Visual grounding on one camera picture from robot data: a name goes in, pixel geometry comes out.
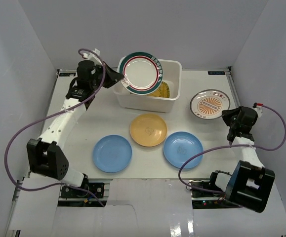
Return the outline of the white plate orange sunburst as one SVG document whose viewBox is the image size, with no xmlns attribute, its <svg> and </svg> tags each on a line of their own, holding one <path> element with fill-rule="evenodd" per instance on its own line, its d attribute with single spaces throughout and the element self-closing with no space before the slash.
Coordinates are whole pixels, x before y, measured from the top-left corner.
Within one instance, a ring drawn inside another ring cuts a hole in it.
<svg viewBox="0 0 286 237">
<path fill-rule="evenodd" d="M 207 89 L 195 94 L 190 101 L 190 110 L 193 115 L 201 119 L 217 119 L 222 116 L 223 110 L 230 108 L 229 96 L 216 89 Z"/>
</svg>

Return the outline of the white plate green red rim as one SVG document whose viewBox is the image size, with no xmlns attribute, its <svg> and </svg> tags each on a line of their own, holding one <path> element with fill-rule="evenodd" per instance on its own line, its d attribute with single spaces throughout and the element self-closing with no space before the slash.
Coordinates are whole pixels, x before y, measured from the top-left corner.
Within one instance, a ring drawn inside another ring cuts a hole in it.
<svg viewBox="0 0 286 237">
<path fill-rule="evenodd" d="M 123 75 L 122 86 L 136 95 L 153 93 L 163 80 L 160 60 L 147 52 L 134 52 L 123 57 L 119 62 L 118 72 Z"/>
</svg>

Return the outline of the square woven bamboo tray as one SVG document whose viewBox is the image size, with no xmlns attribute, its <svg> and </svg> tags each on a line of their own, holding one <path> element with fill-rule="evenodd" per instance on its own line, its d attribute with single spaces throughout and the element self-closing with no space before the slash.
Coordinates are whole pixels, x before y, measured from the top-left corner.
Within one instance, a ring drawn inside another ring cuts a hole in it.
<svg viewBox="0 0 286 237">
<path fill-rule="evenodd" d="M 165 81 L 162 81 L 160 86 L 158 87 L 158 96 L 162 98 L 170 97 L 169 85 Z"/>
</svg>

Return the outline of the round woven bamboo tray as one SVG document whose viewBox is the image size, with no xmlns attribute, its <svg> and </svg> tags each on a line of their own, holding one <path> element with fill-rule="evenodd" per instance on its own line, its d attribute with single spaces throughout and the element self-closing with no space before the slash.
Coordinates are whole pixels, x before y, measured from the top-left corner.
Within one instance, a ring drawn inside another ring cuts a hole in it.
<svg viewBox="0 0 286 237">
<path fill-rule="evenodd" d="M 157 90 L 155 90 L 154 92 L 147 94 L 147 96 L 152 96 L 152 97 L 164 97 L 163 95 L 163 91 L 161 88 L 158 88 Z"/>
</svg>

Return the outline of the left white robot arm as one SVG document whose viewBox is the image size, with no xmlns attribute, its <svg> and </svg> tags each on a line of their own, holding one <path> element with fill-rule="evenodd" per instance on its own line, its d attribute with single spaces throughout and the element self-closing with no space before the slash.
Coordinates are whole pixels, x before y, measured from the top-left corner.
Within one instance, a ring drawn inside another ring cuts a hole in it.
<svg viewBox="0 0 286 237">
<path fill-rule="evenodd" d="M 64 155 L 64 144 L 79 118 L 87 111 L 101 87 L 110 88 L 124 78 L 106 63 L 91 60 L 78 63 L 77 77 L 69 84 L 60 114 L 38 139 L 30 139 L 27 153 L 30 171 L 72 186 L 78 197 L 88 194 L 86 175 L 71 168 Z"/>
</svg>

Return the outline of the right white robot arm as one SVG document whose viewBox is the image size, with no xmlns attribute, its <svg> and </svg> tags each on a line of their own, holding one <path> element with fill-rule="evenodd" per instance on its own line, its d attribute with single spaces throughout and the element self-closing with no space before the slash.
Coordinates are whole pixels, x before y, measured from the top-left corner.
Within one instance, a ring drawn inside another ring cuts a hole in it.
<svg viewBox="0 0 286 237">
<path fill-rule="evenodd" d="M 274 171 L 265 168 L 259 160 L 251 129 L 262 115 L 260 106 L 240 106 L 223 110 L 222 119 L 229 127 L 227 140 L 238 159 L 233 173 L 216 170 L 210 176 L 208 192 L 237 206 L 261 213 L 266 208 L 274 183 Z"/>
</svg>

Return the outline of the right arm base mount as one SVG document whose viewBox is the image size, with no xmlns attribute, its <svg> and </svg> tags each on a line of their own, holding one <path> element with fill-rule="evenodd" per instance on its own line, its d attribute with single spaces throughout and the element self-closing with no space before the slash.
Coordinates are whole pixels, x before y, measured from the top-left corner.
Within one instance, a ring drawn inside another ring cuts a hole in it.
<svg viewBox="0 0 286 237">
<path fill-rule="evenodd" d="M 188 184 L 201 189 L 213 189 L 209 179 L 190 180 Z M 186 190 L 191 193 L 192 208 L 194 210 L 240 208 L 240 206 L 228 202 L 222 194 L 204 192 L 203 190 L 193 189 L 189 186 L 186 186 Z"/>
</svg>

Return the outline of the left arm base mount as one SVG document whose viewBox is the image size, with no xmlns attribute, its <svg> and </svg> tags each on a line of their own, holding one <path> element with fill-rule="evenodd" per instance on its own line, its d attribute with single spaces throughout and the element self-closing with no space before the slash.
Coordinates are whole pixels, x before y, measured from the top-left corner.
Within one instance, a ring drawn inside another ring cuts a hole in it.
<svg viewBox="0 0 286 237">
<path fill-rule="evenodd" d="M 62 186 L 58 206 L 59 207 L 104 207 L 106 205 L 105 184 L 102 182 L 92 182 L 88 185 L 88 190 L 92 192 L 101 202 L 86 191 L 73 189 L 70 186 Z"/>
</svg>

